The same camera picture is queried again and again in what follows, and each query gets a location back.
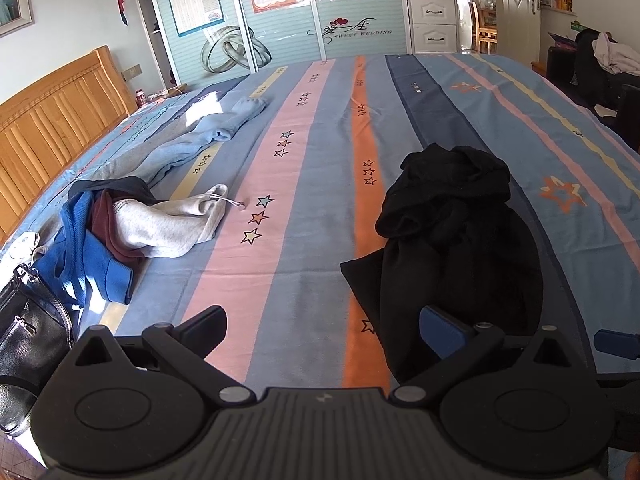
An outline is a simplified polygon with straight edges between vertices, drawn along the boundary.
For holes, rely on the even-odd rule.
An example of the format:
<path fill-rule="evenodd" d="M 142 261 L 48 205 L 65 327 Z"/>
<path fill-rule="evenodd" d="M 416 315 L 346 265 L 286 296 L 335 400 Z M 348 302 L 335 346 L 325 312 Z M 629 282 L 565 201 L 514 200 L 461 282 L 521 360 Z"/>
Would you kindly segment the black trousers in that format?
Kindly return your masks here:
<path fill-rule="evenodd" d="M 501 159 L 432 143 L 400 168 L 375 222 L 385 246 L 342 263 L 341 272 L 390 372 L 408 382 L 440 360 L 420 334 L 423 308 L 532 336 L 544 281 L 533 234 L 508 205 L 511 174 Z"/>

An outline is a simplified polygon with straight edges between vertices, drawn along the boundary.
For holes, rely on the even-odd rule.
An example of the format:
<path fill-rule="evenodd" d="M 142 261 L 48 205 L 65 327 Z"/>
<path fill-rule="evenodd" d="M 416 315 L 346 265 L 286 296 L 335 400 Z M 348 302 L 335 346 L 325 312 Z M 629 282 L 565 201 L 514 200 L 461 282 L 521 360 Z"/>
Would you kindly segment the white clothes on chair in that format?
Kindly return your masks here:
<path fill-rule="evenodd" d="M 640 76 L 640 54 L 626 44 L 613 41 L 606 32 L 600 32 L 592 42 L 593 55 L 599 65 L 612 75 Z"/>

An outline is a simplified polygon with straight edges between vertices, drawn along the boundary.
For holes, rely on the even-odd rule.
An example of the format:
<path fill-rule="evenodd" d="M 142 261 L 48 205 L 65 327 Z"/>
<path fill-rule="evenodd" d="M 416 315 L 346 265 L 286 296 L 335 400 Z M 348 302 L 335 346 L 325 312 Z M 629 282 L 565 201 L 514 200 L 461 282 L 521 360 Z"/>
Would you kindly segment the blue garment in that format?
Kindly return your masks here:
<path fill-rule="evenodd" d="M 117 261 L 88 228 L 93 192 L 70 198 L 60 211 L 62 228 L 34 267 L 67 309 L 88 304 L 90 292 L 111 302 L 129 304 L 134 271 Z"/>

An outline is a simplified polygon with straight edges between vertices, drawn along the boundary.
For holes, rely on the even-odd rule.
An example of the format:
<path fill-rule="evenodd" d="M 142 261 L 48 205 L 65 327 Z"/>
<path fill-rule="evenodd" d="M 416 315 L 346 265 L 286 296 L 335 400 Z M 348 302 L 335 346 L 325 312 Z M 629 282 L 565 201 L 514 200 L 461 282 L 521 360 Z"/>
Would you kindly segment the black leather handbag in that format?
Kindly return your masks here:
<path fill-rule="evenodd" d="M 19 264 L 1 291 L 1 432 L 19 436 L 58 364 L 74 344 L 74 323 L 32 266 Z"/>

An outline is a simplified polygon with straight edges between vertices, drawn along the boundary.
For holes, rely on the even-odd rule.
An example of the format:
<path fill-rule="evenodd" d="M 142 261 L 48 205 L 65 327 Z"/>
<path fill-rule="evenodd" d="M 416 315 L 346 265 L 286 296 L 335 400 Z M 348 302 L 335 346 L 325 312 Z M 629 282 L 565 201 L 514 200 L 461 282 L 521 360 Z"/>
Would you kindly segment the maroon garment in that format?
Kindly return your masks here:
<path fill-rule="evenodd" d="M 101 191 L 91 209 L 90 232 L 105 246 L 114 259 L 136 270 L 144 255 L 137 248 L 130 248 L 119 238 L 116 228 L 114 203 L 111 194 Z"/>

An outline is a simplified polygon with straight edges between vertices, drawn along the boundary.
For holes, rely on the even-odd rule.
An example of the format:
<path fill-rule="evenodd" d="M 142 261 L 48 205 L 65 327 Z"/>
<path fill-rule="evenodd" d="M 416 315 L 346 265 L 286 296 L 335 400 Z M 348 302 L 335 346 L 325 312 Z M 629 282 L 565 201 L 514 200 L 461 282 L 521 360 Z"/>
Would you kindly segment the dark navy garment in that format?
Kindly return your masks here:
<path fill-rule="evenodd" d="M 151 192 L 149 185 L 138 177 L 122 177 L 104 180 L 77 180 L 68 191 L 67 198 L 83 192 L 115 192 L 118 197 L 134 198 L 140 203 L 151 206 L 158 203 L 158 199 Z"/>

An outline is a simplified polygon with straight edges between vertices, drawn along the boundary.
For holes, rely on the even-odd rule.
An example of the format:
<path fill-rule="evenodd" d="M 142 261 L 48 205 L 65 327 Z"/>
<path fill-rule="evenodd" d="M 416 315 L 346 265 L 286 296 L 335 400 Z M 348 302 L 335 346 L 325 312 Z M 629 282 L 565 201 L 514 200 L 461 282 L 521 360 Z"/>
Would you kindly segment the striped star bedsheet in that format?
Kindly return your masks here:
<path fill-rule="evenodd" d="M 214 236 L 147 261 L 129 304 L 89 304 L 83 326 L 135 335 L 219 304 L 227 335 L 209 362 L 254 389 L 387 387 L 376 331 L 341 265 L 384 246 L 375 223 L 408 155 L 469 145 L 510 169 L 509 205 L 535 237 L 544 276 L 541 321 L 598 372 L 638 370 L 593 337 L 639 330 L 639 156 L 596 114 L 499 55 L 295 63 L 151 105 L 64 171 L 20 224 L 4 224 L 2 249 L 25 232 L 47 242 L 73 182 L 252 94 L 267 103 L 256 118 L 153 188 L 175 200 L 225 185 Z"/>

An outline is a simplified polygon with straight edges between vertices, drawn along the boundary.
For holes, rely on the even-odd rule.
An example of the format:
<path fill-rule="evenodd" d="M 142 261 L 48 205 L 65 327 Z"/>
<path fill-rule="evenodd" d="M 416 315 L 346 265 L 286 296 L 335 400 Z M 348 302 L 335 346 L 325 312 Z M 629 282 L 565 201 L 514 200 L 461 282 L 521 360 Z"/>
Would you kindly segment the light blue sweatpants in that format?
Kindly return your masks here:
<path fill-rule="evenodd" d="M 91 180 L 137 177 L 152 188 L 171 169 L 194 159 L 210 144 L 230 141 L 267 105 L 262 98 L 241 98 L 223 110 L 210 94 L 152 136 L 97 169 Z"/>

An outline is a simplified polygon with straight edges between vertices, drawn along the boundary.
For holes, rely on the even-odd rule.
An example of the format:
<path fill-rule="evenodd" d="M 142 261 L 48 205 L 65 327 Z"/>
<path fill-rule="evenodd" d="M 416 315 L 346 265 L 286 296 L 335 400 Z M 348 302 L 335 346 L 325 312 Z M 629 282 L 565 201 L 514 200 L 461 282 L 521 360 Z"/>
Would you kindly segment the wooden headboard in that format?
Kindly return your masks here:
<path fill-rule="evenodd" d="M 70 62 L 1 104 L 1 240 L 14 234 L 64 170 L 137 103 L 107 46 Z"/>

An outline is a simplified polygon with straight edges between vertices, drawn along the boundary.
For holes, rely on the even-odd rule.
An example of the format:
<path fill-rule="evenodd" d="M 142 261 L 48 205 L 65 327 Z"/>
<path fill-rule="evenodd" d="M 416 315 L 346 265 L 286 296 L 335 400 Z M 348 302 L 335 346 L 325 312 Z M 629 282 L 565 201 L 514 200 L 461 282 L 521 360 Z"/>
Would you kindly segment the wooden chair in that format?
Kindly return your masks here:
<path fill-rule="evenodd" d="M 476 1 L 469 3 L 472 23 L 472 50 L 491 54 L 498 44 L 497 12 L 484 8 Z"/>

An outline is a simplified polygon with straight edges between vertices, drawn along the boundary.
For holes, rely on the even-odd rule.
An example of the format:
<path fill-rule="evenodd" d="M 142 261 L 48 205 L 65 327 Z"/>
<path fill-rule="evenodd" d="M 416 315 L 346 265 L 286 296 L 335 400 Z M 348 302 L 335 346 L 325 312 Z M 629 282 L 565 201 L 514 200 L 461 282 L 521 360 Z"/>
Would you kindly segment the white drawer cabinet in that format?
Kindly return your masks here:
<path fill-rule="evenodd" d="M 457 0 L 409 0 L 413 53 L 460 51 Z"/>

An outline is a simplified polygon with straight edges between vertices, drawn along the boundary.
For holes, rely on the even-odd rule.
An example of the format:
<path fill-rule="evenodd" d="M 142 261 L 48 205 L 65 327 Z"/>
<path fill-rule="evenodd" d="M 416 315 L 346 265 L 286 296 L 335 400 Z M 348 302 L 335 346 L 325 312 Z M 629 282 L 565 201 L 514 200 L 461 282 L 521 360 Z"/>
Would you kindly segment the teal sliding wardrobe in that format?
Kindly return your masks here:
<path fill-rule="evenodd" d="M 290 63 L 409 49 L 407 0 L 152 0 L 171 75 L 204 87 Z"/>

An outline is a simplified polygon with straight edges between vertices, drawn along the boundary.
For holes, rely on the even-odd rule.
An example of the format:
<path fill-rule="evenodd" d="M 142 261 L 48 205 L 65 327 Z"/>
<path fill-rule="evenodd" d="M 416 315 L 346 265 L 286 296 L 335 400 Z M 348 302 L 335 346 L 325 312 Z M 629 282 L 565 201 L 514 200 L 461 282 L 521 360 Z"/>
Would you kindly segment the white room door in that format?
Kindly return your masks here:
<path fill-rule="evenodd" d="M 539 0 L 496 0 L 498 53 L 529 66 L 540 52 Z"/>

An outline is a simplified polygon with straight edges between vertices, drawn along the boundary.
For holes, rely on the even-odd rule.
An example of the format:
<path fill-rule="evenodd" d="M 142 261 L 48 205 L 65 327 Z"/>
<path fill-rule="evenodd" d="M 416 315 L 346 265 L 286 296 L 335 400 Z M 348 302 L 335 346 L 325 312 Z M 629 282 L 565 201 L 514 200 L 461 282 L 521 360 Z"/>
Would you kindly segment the grey sweatpants with drawstring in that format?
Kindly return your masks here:
<path fill-rule="evenodd" d="M 115 231 L 122 244 L 140 249 L 145 258 L 179 258 L 214 238 L 228 207 L 246 208 L 243 202 L 228 197 L 224 184 L 151 206 L 126 198 L 113 206 Z"/>

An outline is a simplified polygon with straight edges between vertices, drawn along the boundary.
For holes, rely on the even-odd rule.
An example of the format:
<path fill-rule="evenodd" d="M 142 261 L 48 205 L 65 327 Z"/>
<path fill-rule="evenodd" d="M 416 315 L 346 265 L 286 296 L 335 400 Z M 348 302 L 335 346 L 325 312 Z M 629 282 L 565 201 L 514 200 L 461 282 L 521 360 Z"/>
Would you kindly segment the framed wall picture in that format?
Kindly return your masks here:
<path fill-rule="evenodd" d="M 8 36 L 17 30 L 29 26 L 32 18 L 30 0 L 0 0 L 1 22 L 0 36 Z"/>

